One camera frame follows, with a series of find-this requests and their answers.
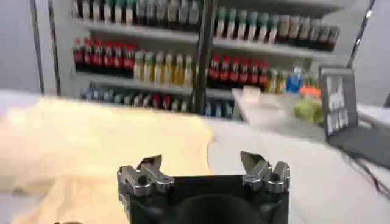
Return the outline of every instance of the beige cloth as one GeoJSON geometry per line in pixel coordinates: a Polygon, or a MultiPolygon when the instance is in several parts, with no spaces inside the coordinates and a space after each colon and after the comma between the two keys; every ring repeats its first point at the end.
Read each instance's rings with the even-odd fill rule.
{"type": "Polygon", "coordinates": [[[209,175],[197,116],[42,98],[0,120],[0,191],[44,194],[13,223],[128,223],[116,171],[163,155],[167,175],[209,175]]]}

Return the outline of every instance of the table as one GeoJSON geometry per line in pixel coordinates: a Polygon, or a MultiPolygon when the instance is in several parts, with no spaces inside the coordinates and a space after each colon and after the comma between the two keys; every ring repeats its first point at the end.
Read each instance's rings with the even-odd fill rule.
{"type": "MultiPolygon", "coordinates": [[[[0,111],[28,107],[38,99],[39,96],[0,91],[0,111]]],[[[272,164],[286,161],[290,165],[289,223],[388,223],[390,220],[390,201],[348,165],[339,151],[323,142],[307,141],[242,122],[210,118],[204,122],[215,135],[208,146],[208,163],[215,175],[244,173],[239,158],[241,150],[259,153],[272,164]]],[[[377,169],[390,184],[390,173],[377,169]]],[[[13,203],[15,209],[18,200],[13,203]]],[[[0,208],[9,208],[9,203],[8,197],[0,198],[0,208]]],[[[0,223],[8,222],[3,215],[1,218],[0,223]]]]}

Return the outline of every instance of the laptop screen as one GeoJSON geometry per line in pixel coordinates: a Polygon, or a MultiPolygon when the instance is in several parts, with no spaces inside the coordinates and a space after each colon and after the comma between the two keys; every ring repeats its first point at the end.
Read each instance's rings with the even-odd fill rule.
{"type": "Polygon", "coordinates": [[[320,67],[322,112],[326,136],[358,124],[353,69],[320,67]]]}

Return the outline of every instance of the white shelf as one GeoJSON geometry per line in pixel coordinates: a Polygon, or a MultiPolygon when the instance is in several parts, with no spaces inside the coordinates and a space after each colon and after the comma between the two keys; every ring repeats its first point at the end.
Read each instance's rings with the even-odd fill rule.
{"type": "Polygon", "coordinates": [[[100,21],[84,21],[71,19],[73,24],[88,30],[117,33],[133,37],[146,37],[160,40],[181,41],[186,43],[197,43],[199,37],[196,33],[186,33],[146,26],[107,24],[100,21]]]}
{"type": "Polygon", "coordinates": [[[217,99],[226,99],[226,100],[234,100],[234,96],[232,90],[227,89],[206,89],[206,97],[217,98],[217,99]]]}
{"type": "Polygon", "coordinates": [[[75,72],[74,75],[77,79],[81,79],[86,82],[96,82],[103,83],[106,85],[138,88],[146,91],[158,91],[171,94],[190,95],[193,90],[191,87],[163,85],[151,82],[140,82],[135,79],[115,77],[112,75],[94,74],[90,72],[75,72]]]}
{"type": "Polygon", "coordinates": [[[281,44],[256,43],[245,40],[214,38],[214,46],[228,49],[244,49],[247,51],[263,52],[289,57],[309,58],[319,61],[338,61],[348,59],[348,57],[342,57],[330,52],[321,52],[281,44]]]}

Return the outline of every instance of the wall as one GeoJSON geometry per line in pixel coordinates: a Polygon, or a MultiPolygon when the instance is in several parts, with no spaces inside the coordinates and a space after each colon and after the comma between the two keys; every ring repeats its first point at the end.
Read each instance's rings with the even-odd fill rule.
{"type": "Polygon", "coordinates": [[[359,103],[383,105],[390,93],[389,0],[376,0],[353,62],[359,103]]]}
{"type": "Polygon", "coordinates": [[[6,1],[0,8],[0,89],[40,93],[30,1],[6,1]]]}

